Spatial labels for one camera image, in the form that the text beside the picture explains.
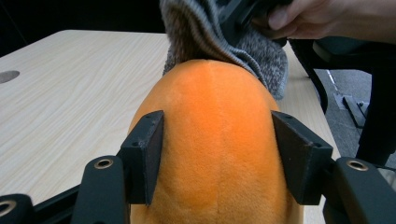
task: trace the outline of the knit fabric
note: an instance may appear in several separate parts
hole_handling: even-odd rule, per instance
[[[280,100],[288,78],[285,51],[248,27],[235,47],[227,43],[219,14],[230,0],[161,0],[163,23],[170,41],[165,75],[176,64],[192,59],[233,63],[249,71]]]

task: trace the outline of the orange fabric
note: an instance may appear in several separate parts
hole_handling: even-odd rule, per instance
[[[286,188],[270,110],[275,100],[249,72],[193,60],[166,74],[137,110],[164,111],[153,202],[132,223],[286,223],[298,206]]]

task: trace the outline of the wooden table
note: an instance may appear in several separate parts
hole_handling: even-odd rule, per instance
[[[25,193],[34,204],[78,185],[84,166],[115,155],[130,121],[161,78],[166,35],[62,31],[0,58],[0,195]],[[283,112],[335,147],[314,86],[290,46]],[[323,222],[305,207],[305,223]]]

